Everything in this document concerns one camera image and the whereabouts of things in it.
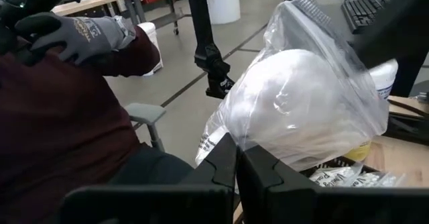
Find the maroon sleeve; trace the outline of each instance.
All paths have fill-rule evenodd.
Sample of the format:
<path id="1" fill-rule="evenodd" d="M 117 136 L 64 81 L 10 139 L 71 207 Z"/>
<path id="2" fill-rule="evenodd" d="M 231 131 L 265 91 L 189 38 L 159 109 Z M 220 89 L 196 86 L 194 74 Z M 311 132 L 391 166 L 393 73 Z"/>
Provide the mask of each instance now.
<path id="1" fill-rule="evenodd" d="M 160 53 L 147 34 L 135 27 L 136 38 L 128 47 L 112 53 L 106 64 L 97 67 L 104 76 L 142 76 L 160 62 Z"/>

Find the yellow object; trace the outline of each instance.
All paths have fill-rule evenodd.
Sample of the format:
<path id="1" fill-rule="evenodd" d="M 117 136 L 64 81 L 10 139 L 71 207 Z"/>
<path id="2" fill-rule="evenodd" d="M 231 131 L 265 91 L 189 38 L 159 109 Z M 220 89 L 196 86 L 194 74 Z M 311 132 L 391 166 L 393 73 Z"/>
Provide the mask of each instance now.
<path id="1" fill-rule="evenodd" d="M 354 160 L 356 162 L 363 161 L 369 153 L 371 148 L 371 141 L 361 144 L 358 148 L 351 150 L 349 153 L 345 154 L 344 157 Z"/>

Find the white bucket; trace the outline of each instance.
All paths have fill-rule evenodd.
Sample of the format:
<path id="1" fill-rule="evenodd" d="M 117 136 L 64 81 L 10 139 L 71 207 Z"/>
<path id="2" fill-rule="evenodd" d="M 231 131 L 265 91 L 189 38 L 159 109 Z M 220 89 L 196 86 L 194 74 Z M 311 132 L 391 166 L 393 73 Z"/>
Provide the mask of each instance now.
<path id="1" fill-rule="evenodd" d="M 156 38 L 156 28 L 155 28 L 155 24 L 151 23 L 151 22 L 145 22 L 145 23 L 141 23 L 139 24 L 139 27 L 144 30 L 144 32 L 146 32 L 147 36 L 149 37 L 150 41 L 156 46 L 156 48 L 158 49 L 158 51 L 160 51 L 160 47 L 158 46 L 158 39 Z M 151 76 L 154 74 L 155 71 L 163 68 L 164 65 L 162 64 L 162 59 L 161 59 L 161 52 L 160 52 L 160 62 L 154 67 L 154 69 L 152 69 L 150 72 L 148 72 L 147 74 L 144 74 L 145 76 Z"/>
<path id="2" fill-rule="evenodd" d="M 231 23 L 240 19 L 240 0 L 207 0 L 212 24 Z"/>
<path id="3" fill-rule="evenodd" d="M 383 63 L 369 70 L 369 74 L 375 83 L 378 94 L 387 99 L 395 82 L 397 62 L 395 59 Z"/>

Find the gray work glove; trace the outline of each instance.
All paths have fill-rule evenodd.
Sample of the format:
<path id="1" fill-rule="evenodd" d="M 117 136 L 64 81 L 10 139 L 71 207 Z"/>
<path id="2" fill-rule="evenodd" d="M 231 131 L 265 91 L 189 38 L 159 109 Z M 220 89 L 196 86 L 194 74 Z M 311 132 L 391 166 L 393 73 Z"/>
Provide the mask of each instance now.
<path id="1" fill-rule="evenodd" d="M 34 54 L 43 55 L 54 46 L 64 46 L 58 57 L 63 61 L 73 59 L 77 66 L 92 56 L 123 49 L 135 39 L 133 26 L 120 16 L 87 18 L 38 13 L 18 21 L 15 29 L 20 35 L 36 39 L 30 48 Z"/>

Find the gray chair armrest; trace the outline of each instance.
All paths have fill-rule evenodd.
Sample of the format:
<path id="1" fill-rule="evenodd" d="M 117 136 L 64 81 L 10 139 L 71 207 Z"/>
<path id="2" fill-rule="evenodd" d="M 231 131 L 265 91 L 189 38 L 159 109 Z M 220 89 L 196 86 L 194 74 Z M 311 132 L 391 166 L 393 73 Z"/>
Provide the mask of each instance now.
<path id="1" fill-rule="evenodd" d="M 125 107 L 132 121 L 153 125 L 161 118 L 166 110 L 157 105 L 148 105 L 143 103 L 132 103 Z"/>

